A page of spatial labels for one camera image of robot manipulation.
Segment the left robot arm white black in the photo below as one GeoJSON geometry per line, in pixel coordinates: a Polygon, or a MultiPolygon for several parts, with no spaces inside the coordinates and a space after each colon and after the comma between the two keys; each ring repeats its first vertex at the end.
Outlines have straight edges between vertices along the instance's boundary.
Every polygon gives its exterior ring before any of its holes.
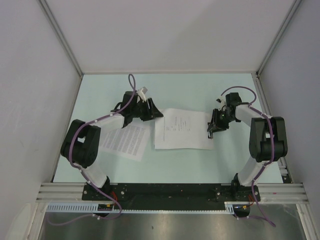
{"type": "Polygon", "coordinates": [[[117,103],[110,114],[90,123],[73,120],[60,148],[60,155],[94,187],[93,194],[105,200],[111,193],[110,179],[95,163],[101,138],[109,132],[127,127],[135,118],[145,122],[163,116],[152,98],[146,98],[143,88],[126,91],[122,101],[117,103]]]}

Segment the white folder with clip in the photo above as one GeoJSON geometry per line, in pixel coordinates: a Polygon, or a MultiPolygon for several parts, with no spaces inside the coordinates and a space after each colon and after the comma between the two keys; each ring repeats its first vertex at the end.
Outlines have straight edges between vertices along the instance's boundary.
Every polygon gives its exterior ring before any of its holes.
{"type": "Polygon", "coordinates": [[[212,150],[214,148],[214,140],[207,132],[208,124],[210,122],[211,116],[206,112],[201,112],[199,124],[199,142],[200,148],[203,150],[212,150]]]}

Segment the white signature form sheet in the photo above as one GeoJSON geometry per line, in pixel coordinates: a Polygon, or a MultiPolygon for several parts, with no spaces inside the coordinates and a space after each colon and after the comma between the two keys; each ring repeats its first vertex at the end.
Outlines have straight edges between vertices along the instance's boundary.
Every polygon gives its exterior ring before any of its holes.
{"type": "Polygon", "coordinates": [[[202,150],[199,140],[201,112],[176,108],[164,109],[163,117],[155,120],[154,148],[202,150]]]}

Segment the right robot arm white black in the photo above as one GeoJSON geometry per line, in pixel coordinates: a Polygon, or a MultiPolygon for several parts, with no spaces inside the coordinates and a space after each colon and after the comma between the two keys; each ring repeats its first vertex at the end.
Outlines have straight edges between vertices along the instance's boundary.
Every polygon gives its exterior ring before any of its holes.
{"type": "Polygon", "coordinates": [[[219,108],[212,111],[207,123],[208,138],[213,134],[229,129],[231,122],[243,122],[250,127],[250,157],[243,169],[236,173],[230,188],[231,196],[242,201],[249,194],[248,187],[253,187],[264,170],[288,153],[288,141],[285,120],[282,117],[269,116],[242,101],[237,92],[231,92],[217,100],[219,108]]]}

